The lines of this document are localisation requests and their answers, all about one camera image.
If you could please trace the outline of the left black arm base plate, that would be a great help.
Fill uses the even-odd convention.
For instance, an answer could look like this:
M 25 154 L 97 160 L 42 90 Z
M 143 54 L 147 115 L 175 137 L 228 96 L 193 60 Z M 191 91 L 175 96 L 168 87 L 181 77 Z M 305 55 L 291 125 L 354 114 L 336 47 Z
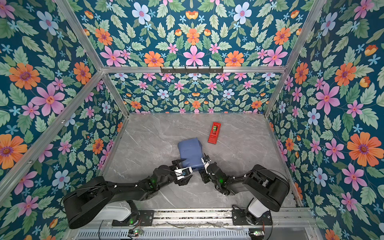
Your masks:
M 113 220 L 113 227 L 150 227 L 154 220 L 155 211 L 153 210 L 139 210 L 131 213 L 125 220 Z

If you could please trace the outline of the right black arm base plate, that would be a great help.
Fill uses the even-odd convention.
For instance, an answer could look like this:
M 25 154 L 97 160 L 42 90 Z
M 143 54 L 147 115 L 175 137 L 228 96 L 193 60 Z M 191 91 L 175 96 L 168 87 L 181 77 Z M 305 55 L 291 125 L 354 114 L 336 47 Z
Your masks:
M 267 211 L 261 217 L 253 216 L 248 210 L 232 207 L 232 221 L 234 226 L 272 226 L 271 212 Z

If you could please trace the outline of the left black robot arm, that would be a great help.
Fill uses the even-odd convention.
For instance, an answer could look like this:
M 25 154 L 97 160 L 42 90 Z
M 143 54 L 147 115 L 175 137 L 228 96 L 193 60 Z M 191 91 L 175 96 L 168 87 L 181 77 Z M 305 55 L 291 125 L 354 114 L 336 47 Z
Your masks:
M 191 167 L 182 168 L 182 162 L 175 160 L 171 166 L 161 165 L 154 169 L 151 176 L 135 183 L 114 183 L 102 176 L 91 179 L 62 200 L 69 228 L 79 229 L 90 223 L 108 204 L 146 201 L 171 183 L 187 185 L 193 170 Z

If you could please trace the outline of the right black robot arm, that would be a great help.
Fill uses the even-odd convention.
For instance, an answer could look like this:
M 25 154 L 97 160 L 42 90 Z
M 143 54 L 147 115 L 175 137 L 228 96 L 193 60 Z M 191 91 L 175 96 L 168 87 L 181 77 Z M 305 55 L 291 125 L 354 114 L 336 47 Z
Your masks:
M 242 176 L 228 176 L 217 163 L 205 163 L 199 173 L 205 184 L 213 183 L 215 189 L 225 196 L 241 192 L 250 192 L 253 195 L 246 209 L 233 206 L 235 210 L 241 211 L 241 216 L 250 225 L 258 224 L 268 212 L 278 212 L 290 192 L 290 185 L 285 177 L 279 176 L 278 171 L 261 165 L 255 165 Z

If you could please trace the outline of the light blue wrapping paper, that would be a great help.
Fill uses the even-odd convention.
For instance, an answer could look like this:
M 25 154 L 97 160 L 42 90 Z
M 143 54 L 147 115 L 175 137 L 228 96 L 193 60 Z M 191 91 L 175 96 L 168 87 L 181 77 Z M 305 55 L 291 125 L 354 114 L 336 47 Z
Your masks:
M 178 143 L 180 158 L 183 168 L 191 167 L 192 170 L 202 169 L 203 146 L 198 138 L 184 140 Z

